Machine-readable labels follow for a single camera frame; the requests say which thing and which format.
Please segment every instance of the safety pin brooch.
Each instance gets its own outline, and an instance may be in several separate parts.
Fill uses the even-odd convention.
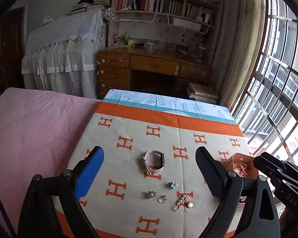
[[[187,200],[187,197],[188,197],[188,194],[183,194],[183,196],[179,199],[179,201],[177,202],[177,205],[174,208],[175,211],[179,211],[180,210],[180,208],[182,207],[182,205]]]

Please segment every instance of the wooden door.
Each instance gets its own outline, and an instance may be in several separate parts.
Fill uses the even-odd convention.
[[[22,26],[24,7],[10,10],[0,22],[0,92],[24,88],[21,74],[23,58]]]

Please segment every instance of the orange border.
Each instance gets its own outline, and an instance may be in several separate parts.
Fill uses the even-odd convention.
[[[199,132],[243,137],[238,125],[102,102],[95,113]]]
[[[72,230],[71,230],[71,228],[70,228],[70,226],[69,226],[69,224],[66,220],[65,215],[62,212],[58,211],[58,210],[56,211],[56,215],[57,215],[58,221],[61,225],[61,228],[62,228],[64,234],[66,236],[68,236],[69,238],[75,238],[74,234],[72,233]],[[103,231],[98,230],[98,229],[95,229],[95,230],[98,233],[100,238],[126,238],[126,237],[110,234],[110,233],[107,233],[107,232],[103,232]],[[235,231],[231,231],[229,233],[226,233],[224,238],[230,238],[234,235],[234,233],[235,233]]]

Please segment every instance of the teal stripe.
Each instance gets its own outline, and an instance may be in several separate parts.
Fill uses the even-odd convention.
[[[104,98],[103,102],[119,104],[119,105],[123,105],[123,106],[130,106],[130,107],[149,109],[149,110],[160,111],[160,112],[174,111],[174,112],[184,113],[184,114],[189,115],[189,116],[194,117],[194,118],[199,118],[199,119],[204,119],[204,120],[209,120],[209,121],[218,121],[218,122],[224,122],[224,123],[229,123],[229,124],[235,124],[236,125],[236,122],[234,120],[227,120],[227,119],[223,119],[223,118],[219,118],[219,117],[215,117],[215,116],[208,116],[208,115],[199,114],[199,113],[191,113],[191,112],[186,112],[186,111],[177,110],[177,109],[173,109],[173,108],[165,108],[165,107],[158,107],[158,106],[152,106],[152,105],[144,105],[144,104],[140,104],[140,103],[116,100],[116,99],[111,99],[111,98]]]

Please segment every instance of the black cable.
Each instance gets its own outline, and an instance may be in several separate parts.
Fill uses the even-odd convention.
[[[2,202],[1,202],[1,200],[0,200],[0,211],[1,211],[1,214],[2,214],[2,216],[4,218],[4,220],[5,220],[8,228],[9,228],[9,231],[10,231],[10,233],[12,235],[12,238],[17,238],[16,233],[15,233],[15,231],[13,229],[13,226],[12,226],[12,224],[10,222],[10,219],[9,219],[9,217],[7,215],[6,210],[4,209],[4,206],[3,206]]]

